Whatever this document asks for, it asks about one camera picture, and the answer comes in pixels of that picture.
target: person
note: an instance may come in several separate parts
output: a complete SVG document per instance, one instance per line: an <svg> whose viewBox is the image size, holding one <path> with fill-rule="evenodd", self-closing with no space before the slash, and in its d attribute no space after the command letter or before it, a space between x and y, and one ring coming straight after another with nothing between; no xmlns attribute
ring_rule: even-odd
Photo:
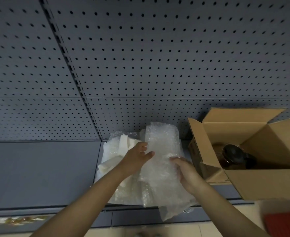
<svg viewBox="0 0 290 237"><path fill-rule="evenodd" d="M146 146L146 142L137 143L116 167L31 236L83 237L119 184L137 173L154 156L154 152L145 154ZM171 158L170 161L179 166L181 184L196 198L223 236L269 236L205 182L189 161L183 157Z"/></svg>

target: clear bubble wrap sheet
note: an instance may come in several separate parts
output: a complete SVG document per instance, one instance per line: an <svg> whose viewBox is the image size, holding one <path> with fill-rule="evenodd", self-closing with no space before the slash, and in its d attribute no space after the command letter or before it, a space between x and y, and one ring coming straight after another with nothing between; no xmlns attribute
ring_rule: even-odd
<svg viewBox="0 0 290 237"><path fill-rule="evenodd" d="M142 185L143 204L158 206L161 218L170 219L195 203L194 197L181 185L177 167L169 160L184 155L179 131L174 125L151 122L146 128L145 141L147 151L155 151L155 156L140 172L140 180L148 184Z"/></svg>

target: cardboard box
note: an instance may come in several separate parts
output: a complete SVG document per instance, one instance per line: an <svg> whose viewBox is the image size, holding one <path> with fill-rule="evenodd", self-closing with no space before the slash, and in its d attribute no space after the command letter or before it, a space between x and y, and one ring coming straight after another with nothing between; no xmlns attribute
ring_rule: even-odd
<svg viewBox="0 0 290 237"><path fill-rule="evenodd" d="M210 184L232 183L245 200L290 199L290 119L267 124L284 109L212 108L202 123L188 118L192 162ZM213 150L239 145L257 158L246 170L224 170Z"/></svg>

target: person's right hand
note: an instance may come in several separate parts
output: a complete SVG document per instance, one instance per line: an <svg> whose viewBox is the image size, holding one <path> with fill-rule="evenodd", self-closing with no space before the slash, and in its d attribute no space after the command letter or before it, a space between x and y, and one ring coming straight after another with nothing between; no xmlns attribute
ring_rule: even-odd
<svg viewBox="0 0 290 237"><path fill-rule="evenodd" d="M180 183L186 191L194 195L198 189L199 180L202 178L193 164L183 157L172 157L170 161L180 167Z"/></svg>

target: pile of packing material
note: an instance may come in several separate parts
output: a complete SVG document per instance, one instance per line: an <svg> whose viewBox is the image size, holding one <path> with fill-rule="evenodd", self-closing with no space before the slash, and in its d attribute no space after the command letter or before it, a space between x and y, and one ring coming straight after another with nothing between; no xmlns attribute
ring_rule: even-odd
<svg viewBox="0 0 290 237"><path fill-rule="evenodd" d="M177 177L177 167L169 160L184 155L178 129L173 125L152 122L139 133L112 134L104 143L97 179L113 169L139 141L148 142L146 153L155 151L155 156L139 173L129 176L119 185L109 203L158 206L163 220L194 205L194 197L183 188Z"/></svg>

